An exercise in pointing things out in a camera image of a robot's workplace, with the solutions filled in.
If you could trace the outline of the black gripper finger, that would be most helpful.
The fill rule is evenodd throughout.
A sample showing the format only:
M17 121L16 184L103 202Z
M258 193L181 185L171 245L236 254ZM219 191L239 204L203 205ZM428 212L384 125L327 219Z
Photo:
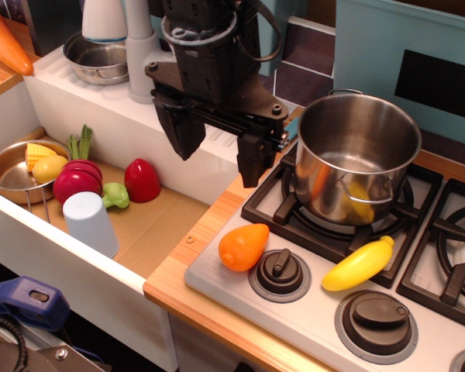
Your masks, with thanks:
M205 124L188 111L193 104L173 92L156 92L153 103L175 153L182 160L189 159L205 138Z
M237 163L244 188L255 188L260 177L274 164L274 147L264 138L246 133L238 140Z

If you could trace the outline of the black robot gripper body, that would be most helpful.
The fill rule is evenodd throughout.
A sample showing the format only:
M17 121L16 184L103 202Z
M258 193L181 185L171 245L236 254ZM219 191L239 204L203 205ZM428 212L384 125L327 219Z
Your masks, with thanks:
M261 63L276 57L276 46L260 54L256 15L168 15L162 22L174 62L151 62L146 75L156 92L173 92L193 104L188 111L203 123L239 138L251 133L283 139L286 108L259 78Z

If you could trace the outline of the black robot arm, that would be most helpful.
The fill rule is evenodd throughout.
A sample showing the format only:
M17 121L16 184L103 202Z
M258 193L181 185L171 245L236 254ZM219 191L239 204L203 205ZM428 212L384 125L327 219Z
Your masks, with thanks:
M262 84L282 32L260 1L165 1L162 32L174 62L151 62L153 102L174 151L187 160L214 126L237 138L237 165L255 188L288 144L288 110Z

